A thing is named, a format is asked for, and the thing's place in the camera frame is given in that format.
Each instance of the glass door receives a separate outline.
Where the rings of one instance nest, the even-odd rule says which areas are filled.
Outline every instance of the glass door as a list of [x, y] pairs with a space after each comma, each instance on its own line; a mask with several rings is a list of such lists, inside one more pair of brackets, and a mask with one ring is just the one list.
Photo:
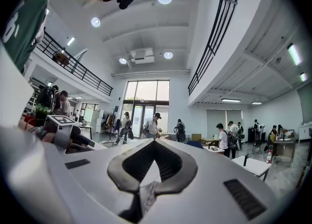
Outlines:
[[144, 124], [153, 118], [155, 110], [154, 105], [134, 105], [132, 132], [135, 138], [140, 138]]

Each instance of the window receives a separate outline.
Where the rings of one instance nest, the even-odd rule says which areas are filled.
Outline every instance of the window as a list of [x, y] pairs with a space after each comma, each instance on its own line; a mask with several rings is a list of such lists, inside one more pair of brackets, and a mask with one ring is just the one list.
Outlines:
[[137, 83], [136, 100], [156, 100], [157, 81], [139, 81]]
[[135, 98], [136, 88], [137, 88], [137, 82], [136, 81], [128, 82], [125, 100], [133, 100]]
[[157, 101], [169, 101], [169, 81], [158, 81]]

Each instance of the jeans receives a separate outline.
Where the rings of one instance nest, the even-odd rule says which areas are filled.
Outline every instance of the jeans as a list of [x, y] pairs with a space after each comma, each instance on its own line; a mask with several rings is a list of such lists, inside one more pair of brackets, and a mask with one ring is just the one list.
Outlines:
[[116, 143], [120, 142], [120, 137], [122, 138], [123, 135], [125, 136], [124, 140], [127, 141], [128, 130], [126, 130], [125, 128], [121, 129], [120, 134], [118, 138], [116, 139]]

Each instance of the white table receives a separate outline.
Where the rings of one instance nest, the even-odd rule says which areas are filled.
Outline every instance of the white table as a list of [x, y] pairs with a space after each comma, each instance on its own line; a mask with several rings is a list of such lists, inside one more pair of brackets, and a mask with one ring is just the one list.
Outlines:
[[204, 146], [203, 147], [204, 149], [206, 149], [206, 150], [208, 150], [208, 151], [210, 151], [210, 152], [213, 152], [213, 153], [221, 153], [221, 152], [224, 152], [224, 149], [221, 149], [221, 148], [218, 148], [218, 150], [212, 150], [212, 149], [210, 149], [208, 146]]
[[236, 164], [242, 166], [247, 171], [255, 174], [257, 177], [264, 175], [263, 181], [265, 181], [269, 168], [272, 166], [270, 163], [265, 163], [255, 159], [248, 158], [246, 161], [246, 166], [244, 166], [245, 156], [240, 156], [232, 160]]

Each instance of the wooden table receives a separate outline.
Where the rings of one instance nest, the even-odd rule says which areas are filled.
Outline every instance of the wooden table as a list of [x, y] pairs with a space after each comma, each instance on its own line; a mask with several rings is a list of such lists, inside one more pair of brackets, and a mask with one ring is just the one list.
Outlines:
[[213, 153], [218, 153], [218, 154], [220, 154], [220, 155], [223, 155], [224, 154], [224, 149], [221, 149], [221, 148], [218, 148], [218, 150], [212, 150], [212, 149], [209, 149], [208, 148], [208, 146], [204, 146], [203, 147], [204, 149], [206, 149], [206, 150], [208, 150], [208, 151], [210, 151], [210, 152], [213, 152]]
[[272, 160], [274, 157], [282, 157], [282, 158], [289, 158], [290, 163], [289, 167], [293, 162], [294, 151], [296, 148], [296, 139], [295, 138], [285, 138], [284, 140], [276, 140], [273, 143], [273, 151], [272, 151]]
[[246, 166], [244, 166], [245, 156], [240, 156], [232, 160], [234, 163], [240, 165], [247, 171], [255, 174], [257, 177], [264, 175], [263, 181], [267, 178], [269, 168], [272, 166], [270, 163], [265, 163], [255, 159], [248, 158], [246, 161]]

